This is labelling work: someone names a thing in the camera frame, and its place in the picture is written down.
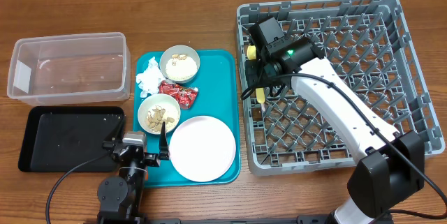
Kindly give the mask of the pink round plate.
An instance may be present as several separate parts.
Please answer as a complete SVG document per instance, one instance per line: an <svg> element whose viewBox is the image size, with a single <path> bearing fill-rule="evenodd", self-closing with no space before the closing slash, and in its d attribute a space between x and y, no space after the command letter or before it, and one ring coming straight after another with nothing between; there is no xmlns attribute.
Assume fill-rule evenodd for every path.
<svg viewBox="0 0 447 224"><path fill-rule="evenodd" d="M214 181L224 175L237 151L231 129L210 116L197 116L181 123L168 148L175 170L194 182Z"/></svg>

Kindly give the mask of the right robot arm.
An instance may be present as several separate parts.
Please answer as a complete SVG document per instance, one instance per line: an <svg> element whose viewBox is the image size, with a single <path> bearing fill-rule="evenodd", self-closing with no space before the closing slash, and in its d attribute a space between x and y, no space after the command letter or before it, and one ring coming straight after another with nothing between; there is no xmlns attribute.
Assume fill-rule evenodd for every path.
<svg viewBox="0 0 447 224"><path fill-rule="evenodd" d="M310 39L251 38L249 86L288 86L309 101L342 138L356 168L347 183L349 199L326 223L371 223L423 188L423 141L398 132L364 104L339 78L324 52Z"/></svg>

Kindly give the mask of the green bowl with nuts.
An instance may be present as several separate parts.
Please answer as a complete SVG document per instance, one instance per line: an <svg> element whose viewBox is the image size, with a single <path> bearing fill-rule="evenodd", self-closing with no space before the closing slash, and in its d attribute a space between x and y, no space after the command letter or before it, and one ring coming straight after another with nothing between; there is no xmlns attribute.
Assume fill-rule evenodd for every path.
<svg viewBox="0 0 447 224"><path fill-rule="evenodd" d="M154 135L161 133L165 125L165 132L169 133L178 125L181 116L179 103L167 94L154 94L144 99L137 111L139 126Z"/></svg>

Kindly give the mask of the yellow plastic spoon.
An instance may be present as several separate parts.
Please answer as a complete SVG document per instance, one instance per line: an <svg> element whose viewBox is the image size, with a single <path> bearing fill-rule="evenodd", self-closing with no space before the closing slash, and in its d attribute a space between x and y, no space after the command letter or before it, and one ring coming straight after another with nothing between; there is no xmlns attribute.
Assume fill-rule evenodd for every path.
<svg viewBox="0 0 447 224"><path fill-rule="evenodd" d="M256 47L254 45L249 45L247 47L247 58L248 60L256 60ZM265 105L265 93L263 88L256 88L256 99L262 106Z"/></svg>

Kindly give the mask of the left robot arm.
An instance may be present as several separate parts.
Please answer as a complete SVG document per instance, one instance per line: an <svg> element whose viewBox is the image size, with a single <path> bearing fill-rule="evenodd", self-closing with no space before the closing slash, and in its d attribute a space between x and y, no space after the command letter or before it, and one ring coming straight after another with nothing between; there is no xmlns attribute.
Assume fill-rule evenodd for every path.
<svg viewBox="0 0 447 224"><path fill-rule="evenodd" d="M120 121L103 141L102 147L119 166L118 174L104 179L98 187L98 223L149 223L140 212L148 167L158 167L170 158L166 124L161 124L159 153L146 151L147 136L142 131L123 133Z"/></svg>

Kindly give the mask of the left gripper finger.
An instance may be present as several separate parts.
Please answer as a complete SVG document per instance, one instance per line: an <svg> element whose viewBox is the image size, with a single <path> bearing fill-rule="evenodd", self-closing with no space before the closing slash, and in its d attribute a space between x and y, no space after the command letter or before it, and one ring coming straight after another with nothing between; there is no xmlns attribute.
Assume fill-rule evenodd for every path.
<svg viewBox="0 0 447 224"><path fill-rule="evenodd" d="M107 137L104 139L104 142L106 144L114 143L119 138L120 133L122 132L125 122L125 116L120 116L118 117L118 119L119 121L117 125L112 129L111 133L109 133Z"/></svg>
<svg viewBox="0 0 447 224"><path fill-rule="evenodd" d="M169 160L170 153L168 149L168 143L166 138L166 123L163 122L161 125L161 132L159 138L159 159L160 160Z"/></svg>

